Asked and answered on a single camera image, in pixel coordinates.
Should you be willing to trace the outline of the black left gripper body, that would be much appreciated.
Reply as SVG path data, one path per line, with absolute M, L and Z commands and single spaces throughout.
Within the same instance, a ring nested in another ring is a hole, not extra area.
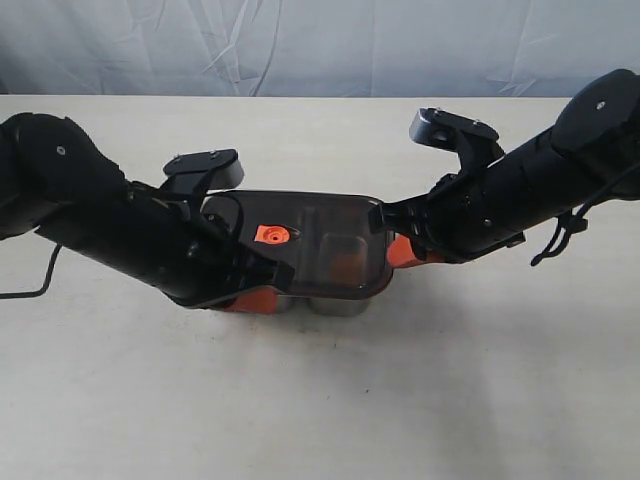
M 152 286 L 179 305 L 226 302 L 250 286 L 234 251 L 144 194 L 61 208 L 37 234 Z

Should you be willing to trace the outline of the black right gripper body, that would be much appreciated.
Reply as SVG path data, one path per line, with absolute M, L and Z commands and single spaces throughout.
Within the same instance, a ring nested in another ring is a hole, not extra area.
M 438 245 L 473 260 L 516 241 L 525 230 L 589 195 L 588 173 L 554 150 L 546 130 L 430 200 L 426 226 Z

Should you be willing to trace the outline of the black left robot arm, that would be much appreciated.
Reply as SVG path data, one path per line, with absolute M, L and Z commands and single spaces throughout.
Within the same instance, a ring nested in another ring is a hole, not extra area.
M 295 271 L 242 243 L 242 217 L 203 207 L 244 177 L 233 149 L 174 157 L 158 187 L 130 180 L 73 120 L 19 113 L 1 125 L 1 236 L 34 233 L 188 309 L 223 309 L 291 286 Z

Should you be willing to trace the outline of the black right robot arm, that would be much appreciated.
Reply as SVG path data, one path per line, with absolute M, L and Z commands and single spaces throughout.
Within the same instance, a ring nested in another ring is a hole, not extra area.
M 531 261 L 538 265 L 587 229 L 593 207 L 639 198 L 639 76 L 627 69 L 589 83 L 554 124 L 510 152 L 489 125 L 437 108 L 418 111 L 410 137 L 456 153 L 460 169 L 425 194 L 369 211 L 373 232 L 397 235 L 387 253 L 396 268 L 470 262 L 523 243 L 526 230 L 554 219 Z

